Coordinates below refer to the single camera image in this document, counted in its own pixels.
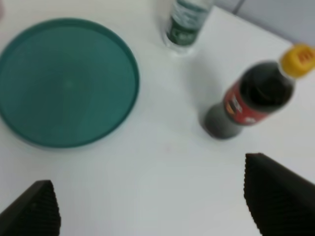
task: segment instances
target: teal plate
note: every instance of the teal plate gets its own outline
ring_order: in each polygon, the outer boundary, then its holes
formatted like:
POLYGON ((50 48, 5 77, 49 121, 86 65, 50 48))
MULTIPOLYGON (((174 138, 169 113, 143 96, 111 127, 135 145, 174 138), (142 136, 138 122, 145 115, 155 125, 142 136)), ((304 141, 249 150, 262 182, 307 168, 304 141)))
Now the teal plate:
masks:
POLYGON ((138 90, 129 47, 86 20, 33 26, 0 58, 0 113, 37 145, 77 147, 106 136, 126 119, 138 90))

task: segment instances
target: yellow bottle cap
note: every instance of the yellow bottle cap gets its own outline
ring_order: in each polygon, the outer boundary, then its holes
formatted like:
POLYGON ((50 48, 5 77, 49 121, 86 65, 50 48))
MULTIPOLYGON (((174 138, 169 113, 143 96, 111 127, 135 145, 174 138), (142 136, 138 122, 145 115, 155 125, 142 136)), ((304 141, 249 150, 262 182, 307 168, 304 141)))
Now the yellow bottle cap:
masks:
POLYGON ((305 44, 294 45, 280 63, 287 75, 300 78, 315 68, 315 50, 305 44))

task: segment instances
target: soy sauce bottle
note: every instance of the soy sauce bottle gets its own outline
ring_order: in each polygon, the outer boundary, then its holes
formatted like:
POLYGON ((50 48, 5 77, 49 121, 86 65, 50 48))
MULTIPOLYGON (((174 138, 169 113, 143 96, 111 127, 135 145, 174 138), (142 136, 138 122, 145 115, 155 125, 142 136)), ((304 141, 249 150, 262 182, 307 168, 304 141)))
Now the soy sauce bottle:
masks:
POLYGON ((315 67, 315 51, 298 44, 277 61, 254 65, 213 106, 204 119, 204 128, 218 139, 238 135, 281 109, 293 95, 295 80, 315 67))

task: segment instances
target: bottle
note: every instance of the bottle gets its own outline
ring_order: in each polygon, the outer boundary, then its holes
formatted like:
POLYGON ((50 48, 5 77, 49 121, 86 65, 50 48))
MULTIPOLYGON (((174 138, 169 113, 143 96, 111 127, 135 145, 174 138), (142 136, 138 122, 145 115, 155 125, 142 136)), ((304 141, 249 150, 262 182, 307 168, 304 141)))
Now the bottle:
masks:
POLYGON ((279 62, 254 65, 226 92, 221 103, 214 105, 204 119, 204 128, 218 139, 238 135, 288 103, 295 80, 315 67, 315 51, 298 44, 279 62))
POLYGON ((164 34, 169 48, 182 53, 196 41, 215 0, 175 0, 164 34))

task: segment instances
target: white table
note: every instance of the white table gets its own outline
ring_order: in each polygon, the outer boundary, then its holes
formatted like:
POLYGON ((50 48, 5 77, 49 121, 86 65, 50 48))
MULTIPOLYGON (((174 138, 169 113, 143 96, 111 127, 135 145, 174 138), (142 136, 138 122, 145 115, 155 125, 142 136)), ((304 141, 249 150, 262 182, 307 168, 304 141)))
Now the white table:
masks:
POLYGON ((51 179, 64 236, 258 236, 243 198, 246 152, 263 152, 315 182, 312 75, 285 109, 235 139, 216 141, 198 123, 248 66, 278 58, 289 42, 215 8, 199 52, 178 57, 160 39, 169 5, 162 0, 3 3, 1 50, 37 22, 86 18, 130 46, 141 89, 125 123, 85 147, 31 147, 1 122, 0 211, 34 181, 51 179))

